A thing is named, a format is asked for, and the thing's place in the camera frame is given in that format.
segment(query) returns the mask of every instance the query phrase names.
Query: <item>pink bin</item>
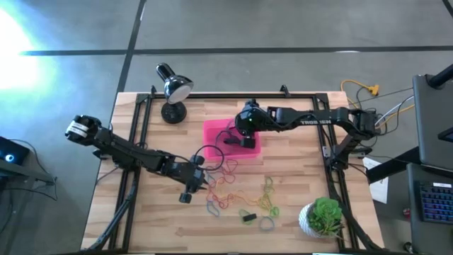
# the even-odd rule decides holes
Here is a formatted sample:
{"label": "pink bin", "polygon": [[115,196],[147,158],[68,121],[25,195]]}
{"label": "pink bin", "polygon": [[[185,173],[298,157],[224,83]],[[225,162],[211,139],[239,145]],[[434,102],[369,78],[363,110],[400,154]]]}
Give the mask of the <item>pink bin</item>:
{"label": "pink bin", "polygon": [[[203,123],[203,145],[216,145],[216,137],[221,131],[226,130],[228,124],[228,130],[231,131],[231,134],[241,139],[243,136],[234,128],[234,119],[206,120]],[[225,159],[251,159],[261,153],[258,132],[255,132],[256,145],[254,149],[244,148],[239,144],[225,144],[224,139],[228,137],[230,137],[229,134],[223,132],[217,139],[217,146],[225,154]],[[222,156],[215,148],[208,147],[205,149],[205,158],[210,161],[220,161]]]}

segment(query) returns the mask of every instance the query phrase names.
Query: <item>black desk lamp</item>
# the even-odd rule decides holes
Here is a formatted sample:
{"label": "black desk lamp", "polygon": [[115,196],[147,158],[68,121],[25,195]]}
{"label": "black desk lamp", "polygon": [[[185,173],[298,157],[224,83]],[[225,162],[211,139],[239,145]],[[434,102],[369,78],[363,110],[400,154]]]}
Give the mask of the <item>black desk lamp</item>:
{"label": "black desk lamp", "polygon": [[181,101],[189,96],[193,81],[182,75],[176,75],[166,63],[158,64],[156,72],[165,83],[164,95],[167,103],[162,106],[162,118],[170,124],[179,123],[187,115],[187,110]]}

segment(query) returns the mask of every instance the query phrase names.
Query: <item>lamp shade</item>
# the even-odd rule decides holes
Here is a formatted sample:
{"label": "lamp shade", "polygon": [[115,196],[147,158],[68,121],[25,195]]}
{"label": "lamp shade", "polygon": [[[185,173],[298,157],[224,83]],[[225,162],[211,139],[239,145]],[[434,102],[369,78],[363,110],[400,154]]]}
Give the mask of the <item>lamp shade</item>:
{"label": "lamp shade", "polygon": [[176,75],[166,63],[158,64],[156,72],[164,81],[164,95],[168,103],[181,102],[189,96],[193,88],[193,81],[189,78]]}

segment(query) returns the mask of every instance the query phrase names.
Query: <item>yellow cable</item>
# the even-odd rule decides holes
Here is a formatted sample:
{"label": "yellow cable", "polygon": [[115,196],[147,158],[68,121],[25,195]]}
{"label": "yellow cable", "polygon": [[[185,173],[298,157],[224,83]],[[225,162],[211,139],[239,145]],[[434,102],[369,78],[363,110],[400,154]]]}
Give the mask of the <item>yellow cable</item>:
{"label": "yellow cable", "polygon": [[[377,95],[377,90],[379,90],[379,85],[367,86],[367,85],[362,84],[362,83],[359,82],[359,81],[356,81],[356,80],[353,80],[353,79],[346,79],[346,80],[342,81],[341,84],[340,84],[340,89],[341,89],[341,91],[344,91],[344,90],[345,90],[344,85],[345,85],[346,82],[352,82],[352,83],[357,84],[357,85],[359,85],[359,86],[361,86],[361,87],[364,87],[364,88],[366,88],[369,92],[371,92],[372,94],[373,94],[374,89],[376,89],[375,94],[373,94],[373,96],[376,96],[376,95]],[[359,108],[359,106],[357,106],[357,105],[354,103],[354,101],[351,100],[351,98],[349,98],[349,97],[347,97],[347,96],[346,96],[346,98],[348,99],[348,101],[349,101],[354,107],[356,107],[357,109]]]}
{"label": "yellow cable", "polygon": [[[413,107],[414,107],[414,105],[408,106],[408,107],[406,107],[406,108],[400,110],[399,113],[401,114],[401,113],[403,113],[403,112],[405,112],[405,111],[407,111],[407,110],[409,110],[409,109],[411,109],[411,108],[413,108]],[[392,113],[391,115],[389,115],[389,117],[388,117],[383,123],[381,123],[380,125],[378,125],[376,128],[381,128],[382,126],[384,126],[385,123],[387,123],[389,120],[391,120],[393,117],[395,117],[396,114],[398,114],[398,112]]]}

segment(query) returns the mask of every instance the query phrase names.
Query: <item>lamp base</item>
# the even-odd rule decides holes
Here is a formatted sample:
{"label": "lamp base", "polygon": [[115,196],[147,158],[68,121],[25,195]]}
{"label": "lamp base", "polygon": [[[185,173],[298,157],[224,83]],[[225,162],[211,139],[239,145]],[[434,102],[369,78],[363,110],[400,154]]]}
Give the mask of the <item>lamp base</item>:
{"label": "lamp base", "polygon": [[165,103],[161,109],[162,118],[168,124],[176,124],[184,120],[187,110],[181,102]]}

